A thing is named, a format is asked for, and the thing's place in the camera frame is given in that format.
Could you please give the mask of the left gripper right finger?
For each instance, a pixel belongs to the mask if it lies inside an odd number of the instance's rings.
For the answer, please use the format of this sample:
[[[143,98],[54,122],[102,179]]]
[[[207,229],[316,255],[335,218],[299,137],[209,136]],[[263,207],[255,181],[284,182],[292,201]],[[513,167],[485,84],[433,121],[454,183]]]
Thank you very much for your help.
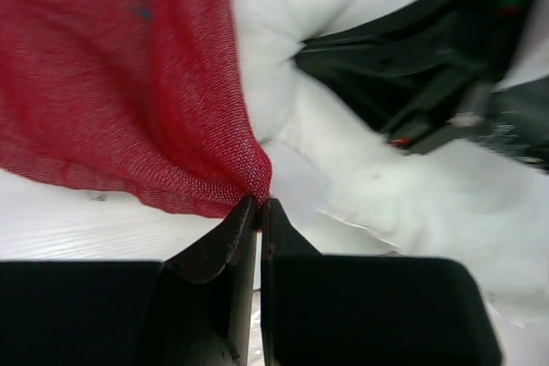
[[[324,255],[272,199],[262,209],[261,270],[268,365],[503,361],[479,288],[457,261]]]

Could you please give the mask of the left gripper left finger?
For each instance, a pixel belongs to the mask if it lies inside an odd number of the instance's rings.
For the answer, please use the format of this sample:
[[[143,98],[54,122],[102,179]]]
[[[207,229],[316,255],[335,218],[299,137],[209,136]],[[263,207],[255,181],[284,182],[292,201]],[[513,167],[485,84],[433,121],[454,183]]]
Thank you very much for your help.
[[[5,261],[4,365],[244,365],[253,197],[167,261]]]

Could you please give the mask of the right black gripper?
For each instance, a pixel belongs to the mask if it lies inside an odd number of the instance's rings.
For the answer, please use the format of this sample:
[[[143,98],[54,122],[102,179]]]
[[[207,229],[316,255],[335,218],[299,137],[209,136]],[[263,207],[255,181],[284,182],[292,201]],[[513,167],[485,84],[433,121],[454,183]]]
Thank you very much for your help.
[[[416,0],[309,39],[297,67],[394,148],[467,139],[548,161],[548,0]]]

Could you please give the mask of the white pillow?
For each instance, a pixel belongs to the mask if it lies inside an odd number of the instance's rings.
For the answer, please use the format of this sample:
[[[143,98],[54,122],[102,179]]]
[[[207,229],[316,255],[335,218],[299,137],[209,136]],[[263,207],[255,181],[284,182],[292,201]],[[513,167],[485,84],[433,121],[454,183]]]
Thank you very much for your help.
[[[385,145],[293,55],[316,34],[413,0],[234,0],[244,99],[291,215],[318,207],[405,255],[461,261],[518,324],[548,318],[548,178],[466,141],[426,156]]]

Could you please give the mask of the red navy pillowcase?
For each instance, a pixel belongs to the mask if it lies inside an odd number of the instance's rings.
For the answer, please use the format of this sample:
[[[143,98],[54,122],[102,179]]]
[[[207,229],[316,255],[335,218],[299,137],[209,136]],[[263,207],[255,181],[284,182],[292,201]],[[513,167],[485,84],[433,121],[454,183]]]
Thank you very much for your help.
[[[1,0],[1,166],[169,213],[266,200],[232,0]]]

